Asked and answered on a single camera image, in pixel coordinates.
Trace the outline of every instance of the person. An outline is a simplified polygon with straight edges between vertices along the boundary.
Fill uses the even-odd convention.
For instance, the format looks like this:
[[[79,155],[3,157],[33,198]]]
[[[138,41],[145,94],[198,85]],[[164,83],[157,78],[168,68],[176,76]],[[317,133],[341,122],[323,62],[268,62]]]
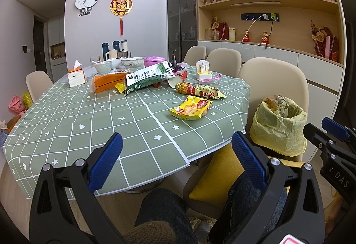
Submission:
[[[211,231],[209,225],[202,222],[194,232],[186,215],[184,201],[168,189],[157,188],[142,201],[133,229],[136,231],[141,228],[141,232],[137,232],[135,237],[125,236],[125,239],[130,244],[198,244],[198,241],[224,244],[240,227],[260,196],[260,190],[252,185],[245,172],[242,173],[231,186],[225,207]],[[277,225],[286,199],[287,191],[284,188],[265,234]]]

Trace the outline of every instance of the green checkered tablecloth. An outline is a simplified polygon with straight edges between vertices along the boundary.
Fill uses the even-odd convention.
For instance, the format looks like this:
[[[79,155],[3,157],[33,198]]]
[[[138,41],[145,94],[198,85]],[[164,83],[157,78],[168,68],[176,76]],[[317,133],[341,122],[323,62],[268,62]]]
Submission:
[[[86,159],[113,132],[122,135],[123,150],[96,195],[128,190],[173,174],[229,143],[235,131],[245,130],[250,88],[242,79],[222,76],[211,82],[227,98],[213,101],[206,116],[190,121],[168,112],[187,97],[168,82],[124,96],[114,89],[95,95],[89,89],[90,80],[74,88],[56,82],[10,133],[4,153],[27,198],[32,198],[45,163],[64,167],[78,158]],[[196,82],[195,68],[188,68],[186,81]],[[70,189],[67,195],[73,198]]]

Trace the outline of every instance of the red tassel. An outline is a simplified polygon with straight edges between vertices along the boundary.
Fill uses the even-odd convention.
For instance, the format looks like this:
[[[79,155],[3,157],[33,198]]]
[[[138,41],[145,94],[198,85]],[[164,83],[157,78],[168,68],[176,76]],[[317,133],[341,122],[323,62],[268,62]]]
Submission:
[[[120,17],[120,35],[123,36],[122,16]]]

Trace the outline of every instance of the panda clock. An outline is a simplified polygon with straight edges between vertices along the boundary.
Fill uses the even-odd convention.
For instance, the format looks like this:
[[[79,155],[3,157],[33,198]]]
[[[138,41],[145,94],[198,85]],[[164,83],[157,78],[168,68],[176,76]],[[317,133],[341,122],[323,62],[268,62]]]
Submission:
[[[76,0],[75,1],[75,7],[80,10],[79,16],[82,15],[89,15],[90,10],[93,8],[93,6],[97,3],[97,0]]]

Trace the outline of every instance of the red and white paper cup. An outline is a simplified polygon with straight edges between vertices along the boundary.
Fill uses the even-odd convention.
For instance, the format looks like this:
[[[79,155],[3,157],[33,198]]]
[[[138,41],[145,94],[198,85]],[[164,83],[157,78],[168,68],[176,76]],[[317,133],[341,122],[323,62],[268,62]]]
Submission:
[[[172,77],[171,79],[169,79],[168,84],[170,85],[171,88],[176,88],[176,84],[183,83],[186,80],[187,76],[188,76],[188,72],[184,70],[184,72],[181,75],[176,75],[176,77]]]

